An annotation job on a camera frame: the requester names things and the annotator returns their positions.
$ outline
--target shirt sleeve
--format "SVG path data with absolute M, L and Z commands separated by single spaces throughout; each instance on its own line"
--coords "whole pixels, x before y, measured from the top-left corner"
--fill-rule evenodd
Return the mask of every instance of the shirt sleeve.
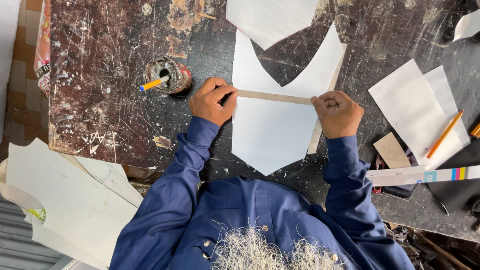
M 110 270 L 165 269 L 196 207 L 199 171 L 219 126 L 192 117 L 187 134 L 177 136 L 173 162 L 150 187 L 115 246 Z
M 357 137 L 327 139 L 327 147 L 324 180 L 331 185 L 325 200 L 327 215 L 350 237 L 385 236 L 370 197 L 372 182 L 365 177 L 370 164 L 359 160 Z

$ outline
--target colored stripe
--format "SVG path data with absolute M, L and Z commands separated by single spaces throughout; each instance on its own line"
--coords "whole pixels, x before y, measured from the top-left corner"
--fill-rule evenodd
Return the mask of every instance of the colored stripe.
M 460 168 L 460 180 L 465 179 L 465 167 Z

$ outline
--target person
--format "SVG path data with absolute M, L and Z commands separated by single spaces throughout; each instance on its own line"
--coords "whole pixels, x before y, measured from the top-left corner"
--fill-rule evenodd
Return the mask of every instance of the person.
M 174 161 L 121 231 L 110 270 L 414 269 L 371 203 L 369 164 L 359 160 L 356 138 L 363 109 L 342 92 L 311 99 L 327 137 L 326 211 L 260 179 L 205 182 L 197 192 L 237 95 L 223 79 L 208 78 L 192 96 L 188 132 L 178 135 Z

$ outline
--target scratched table surface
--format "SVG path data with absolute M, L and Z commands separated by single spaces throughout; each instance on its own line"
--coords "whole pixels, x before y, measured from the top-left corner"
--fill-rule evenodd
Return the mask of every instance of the scratched table surface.
M 336 90 L 365 109 L 358 145 L 360 158 L 371 162 L 372 144 L 393 129 L 367 90 L 411 58 L 424 73 L 444 66 L 467 129 L 476 124 L 480 43 L 452 43 L 459 18 L 476 8 L 457 0 L 320 0 L 311 27 L 267 51 L 254 48 L 262 66 L 285 85 L 307 66 L 335 22 L 348 44 Z M 191 95 L 211 76 L 231 82 L 236 29 L 225 11 L 226 0 L 52 0 L 50 149 L 163 171 L 177 149 L 176 135 L 188 128 Z M 164 54 L 190 68 L 191 89 L 175 96 L 140 92 L 145 64 Z M 317 154 L 267 177 L 231 154 L 231 137 L 228 121 L 202 180 L 263 178 L 324 204 L 325 137 Z M 466 212 L 446 215 L 424 185 L 408 201 L 385 195 L 372 201 L 386 221 L 480 242 L 475 219 Z

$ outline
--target hand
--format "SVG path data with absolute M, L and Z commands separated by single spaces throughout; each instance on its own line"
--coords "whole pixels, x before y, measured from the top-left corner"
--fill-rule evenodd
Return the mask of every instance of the hand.
M 363 108 L 339 91 L 326 92 L 311 98 L 328 139 L 357 134 Z
M 226 94 L 228 97 L 225 105 L 220 100 Z M 193 116 L 201 117 L 219 126 L 232 117 L 233 109 L 237 103 L 237 89 L 229 86 L 220 78 L 208 78 L 188 101 Z

